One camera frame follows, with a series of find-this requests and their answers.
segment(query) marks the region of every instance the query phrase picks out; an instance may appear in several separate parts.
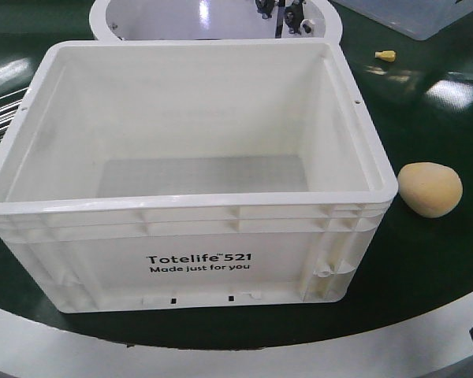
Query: white circular rim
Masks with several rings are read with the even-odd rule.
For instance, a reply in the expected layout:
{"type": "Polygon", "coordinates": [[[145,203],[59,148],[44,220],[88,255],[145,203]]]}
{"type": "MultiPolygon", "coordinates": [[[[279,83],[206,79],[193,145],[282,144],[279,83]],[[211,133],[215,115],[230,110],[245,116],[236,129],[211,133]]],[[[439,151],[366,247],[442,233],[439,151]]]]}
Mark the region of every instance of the white circular rim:
{"type": "MultiPolygon", "coordinates": [[[[110,29],[106,22],[106,10],[112,0],[95,0],[89,13],[89,25],[95,39],[103,42],[123,43],[110,29]]],[[[324,39],[339,44],[343,32],[340,16],[327,0],[308,0],[320,10],[326,21],[324,39]]]]}
{"type": "Polygon", "coordinates": [[[0,309],[0,372],[22,378],[412,378],[473,355],[472,326],[473,292],[418,317],[339,339],[262,350],[176,350],[127,347],[0,309]]]}

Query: yellow plug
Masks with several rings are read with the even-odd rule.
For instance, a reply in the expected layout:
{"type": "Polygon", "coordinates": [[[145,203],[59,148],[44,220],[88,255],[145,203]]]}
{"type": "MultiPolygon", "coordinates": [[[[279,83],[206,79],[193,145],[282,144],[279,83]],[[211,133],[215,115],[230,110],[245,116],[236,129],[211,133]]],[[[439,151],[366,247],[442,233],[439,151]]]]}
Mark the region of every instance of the yellow plug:
{"type": "Polygon", "coordinates": [[[396,51],[387,50],[387,51],[377,51],[375,57],[382,59],[383,61],[395,61],[396,60],[396,51]]]}

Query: clear plastic box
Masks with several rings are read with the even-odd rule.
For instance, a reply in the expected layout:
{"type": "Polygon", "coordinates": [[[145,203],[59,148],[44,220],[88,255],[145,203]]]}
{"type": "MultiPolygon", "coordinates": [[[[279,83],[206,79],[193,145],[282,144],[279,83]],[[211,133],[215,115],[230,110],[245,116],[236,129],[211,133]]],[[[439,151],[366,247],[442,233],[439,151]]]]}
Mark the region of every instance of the clear plastic box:
{"type": "Polygon", "coordinates": [[[0,237],[64,312],[336,301],[396,192],[324,39],[62,43],[0,144],[0,237]]]}
{"type": "Polygon", "coordinates": [[[419,41],[473,12],[473,0],[334,1],[419,41]]]}

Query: white plastic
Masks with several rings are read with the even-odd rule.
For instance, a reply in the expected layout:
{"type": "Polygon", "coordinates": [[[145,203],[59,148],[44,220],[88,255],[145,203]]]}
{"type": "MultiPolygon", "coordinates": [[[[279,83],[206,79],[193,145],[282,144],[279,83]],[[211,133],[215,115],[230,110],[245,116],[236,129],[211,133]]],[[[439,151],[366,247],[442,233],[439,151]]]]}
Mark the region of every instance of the white plastic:
{"type": "Polygon", "coordinates": [[[0,144],[0,237],[64,312],[338,300],[396,192],[324,39],[62,43],[0,144]]]}
{"type": "MultiPolygon", "coordinates": [[[[89,23],[96,39],[129,40],[274,39],[277,10],[263,20],[255,0],[95,0],[89,23]]],[[[319,37],[339,43],[341,20],[327,0],[306,0],[304,16],[312,33],[282,38],[319,37]]]]}
{"type": "Polygon", "coordinates": [[[473,12],[473,0],[334,0],[422,41],[473,12]]]}

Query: potato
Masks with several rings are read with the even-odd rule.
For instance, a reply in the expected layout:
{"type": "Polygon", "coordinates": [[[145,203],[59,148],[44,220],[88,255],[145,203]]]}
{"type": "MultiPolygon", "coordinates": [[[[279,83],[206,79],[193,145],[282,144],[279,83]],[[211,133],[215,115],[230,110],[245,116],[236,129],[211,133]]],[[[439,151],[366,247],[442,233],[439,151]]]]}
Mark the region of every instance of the potato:
{"type": "Polygon", "coordinates": [[[402,199],[426,218],[446,215],[463,195],[463,184],[456,171],[436,163],[407,164],[397,175],[397,182],[402,199]]]}

